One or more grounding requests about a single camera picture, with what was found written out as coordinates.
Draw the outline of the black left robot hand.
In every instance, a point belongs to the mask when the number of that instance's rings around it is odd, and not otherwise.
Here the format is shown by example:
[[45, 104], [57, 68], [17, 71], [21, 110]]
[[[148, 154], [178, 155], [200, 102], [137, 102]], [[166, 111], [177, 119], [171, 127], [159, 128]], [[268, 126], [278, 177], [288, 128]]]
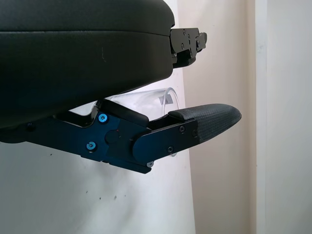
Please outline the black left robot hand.
[[241, 120], [227, 104], [156, 120], [108, 99], [168, 78], [206, 47], [162, 0], [3, 0], [0, 140], [30, 142], [146, 174], [160, 158]]

